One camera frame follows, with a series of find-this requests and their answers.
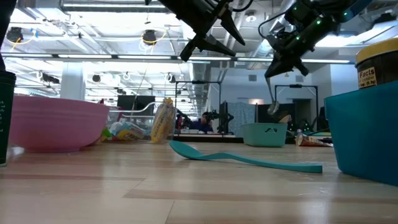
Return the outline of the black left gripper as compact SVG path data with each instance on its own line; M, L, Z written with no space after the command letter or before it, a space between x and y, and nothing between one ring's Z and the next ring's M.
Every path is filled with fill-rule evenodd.
M159 0L167 9L172 11L178 20L190 26L196 36L191 39L180 53L180 58L187 62L193 51L208 50L234 57L231 49L207 35L213 24L219 19L221 26L231 34L241 45L246 45L244 39L235 26L232 12L229 8L231 1L203 1L203 0Z

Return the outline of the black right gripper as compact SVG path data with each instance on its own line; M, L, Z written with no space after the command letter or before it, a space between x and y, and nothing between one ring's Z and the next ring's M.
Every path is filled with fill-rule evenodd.
M309 74L301 56L314 51L316 44L329 34L338 35L341 25L362 12L370 0L298 0L285 12L284 19L294 27L267 36L274 58L264 76L270 78L297 68L303 76Z

